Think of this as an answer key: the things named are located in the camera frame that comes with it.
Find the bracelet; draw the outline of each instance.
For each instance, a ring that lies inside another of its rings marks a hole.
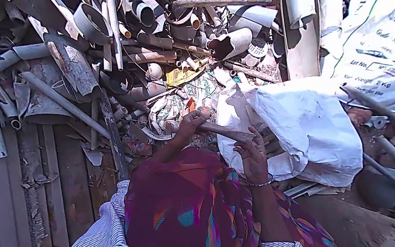
[[[271,173],[268,173],[268,179],[269,179],[269,181],[267,183],[260,184],[260,185],[252,184],[247,179],[246,179],[246,183],[248,183],[250,186],[262,187],[262,186],[272,183],[274,181],[274,175],[272,175]]]

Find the white sack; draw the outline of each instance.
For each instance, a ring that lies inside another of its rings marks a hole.
[[[395,110],[395,1],[351,1],[341,37],[343,55],[326,56],[321,75],[340,78]],[[338,96],[349,100],[342,91]]]
[[[284,83],[227,87],[219,96],[217,123],[248,131],[245,105],[251,104],[286,151],[268,159],[278,180],[299,177],[333,187],[346,187],[362,169],[362,143],[334,96],[339,82],[306,77]],[[217,136],[220,153],[243,175],[234,141]]]

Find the perforated plastic cap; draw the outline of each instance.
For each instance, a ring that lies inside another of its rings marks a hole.
[[[256,58],[262,58],[268,53],[268,49],[268,44],[264,40],[255,38],[252,39],[248,52]]]

